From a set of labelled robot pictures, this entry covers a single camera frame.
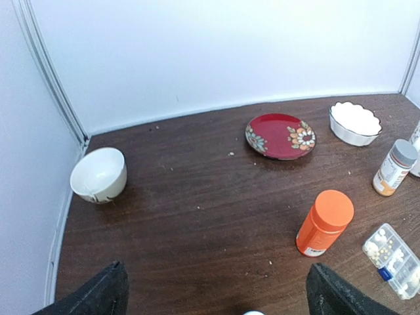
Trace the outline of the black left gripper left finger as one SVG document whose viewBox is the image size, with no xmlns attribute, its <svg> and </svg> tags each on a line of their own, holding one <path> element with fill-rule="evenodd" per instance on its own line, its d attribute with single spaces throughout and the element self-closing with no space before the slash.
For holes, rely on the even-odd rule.
<svg viewBox="0 0 420 315">
<path fill-rule="evenodd" d="M 115 261 L 79 289 L 36 314 L 125 314 L 128 300 L 127 271 L 122 262 Z"/>
</svg>

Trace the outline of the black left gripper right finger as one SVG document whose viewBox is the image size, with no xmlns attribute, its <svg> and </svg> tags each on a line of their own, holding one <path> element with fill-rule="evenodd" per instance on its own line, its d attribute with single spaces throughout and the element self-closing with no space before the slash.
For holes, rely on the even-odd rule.
<svg viewBox="0 0 420 315">
<path fill-rule="evenodd" d="M 311 314 L 396 314 L 323 263 L 311 265 L 306 277 L 306 296 Z"/>
</svg>

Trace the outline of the small white pill bottle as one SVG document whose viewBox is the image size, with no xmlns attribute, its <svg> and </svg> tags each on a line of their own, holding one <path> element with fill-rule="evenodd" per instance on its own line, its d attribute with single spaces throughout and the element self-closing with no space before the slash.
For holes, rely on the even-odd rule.
<svg viewBox="0 0 420 315">
<path fill-rule="evenodd" d="M 247 311 L 247 312 L 243 313 L 243 315 L 264 315 L 264 313 L 262 313 L 258 310 L 250 310 L 250 311 Z"/>
</svg>

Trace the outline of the clear plastic pill organizer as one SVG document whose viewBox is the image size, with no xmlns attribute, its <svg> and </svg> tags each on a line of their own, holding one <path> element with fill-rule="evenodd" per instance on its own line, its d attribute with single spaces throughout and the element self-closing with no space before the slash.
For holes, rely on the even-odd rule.
<svg viewBox="0 0 420 315">
<path fill-rule="evenodd" d="M 390 224 L 382 224 L 362 250 L 400 299 L 419 294 L 419 258 Z"/>
</svg>

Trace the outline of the orange pill bottle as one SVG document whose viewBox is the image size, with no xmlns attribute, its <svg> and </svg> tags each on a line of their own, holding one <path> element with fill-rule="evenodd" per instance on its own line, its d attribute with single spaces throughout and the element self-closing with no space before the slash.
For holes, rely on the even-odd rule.
<svg viewBox="0 0 420 315">
<path fill-rule="evenodd" d="M 316 197 L 296 236 L 299 252 L 307 257 L 323 255 L 354 217 L 350 198 L 338 190 L 324 190 Z"/>
</svg>

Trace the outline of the grey cap pill bottle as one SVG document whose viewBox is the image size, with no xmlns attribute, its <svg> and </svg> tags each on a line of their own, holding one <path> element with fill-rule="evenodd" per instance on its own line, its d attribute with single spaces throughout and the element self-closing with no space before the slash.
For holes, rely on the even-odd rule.
<svg viewBox="0 0 420 315">
<path fill-rule="evenodd" d="M 372 186 L 381 196 L 389 197 L 412 170 L 418 152 L 407 140 L 397 139 L 373 177 Z"/>
</svg>

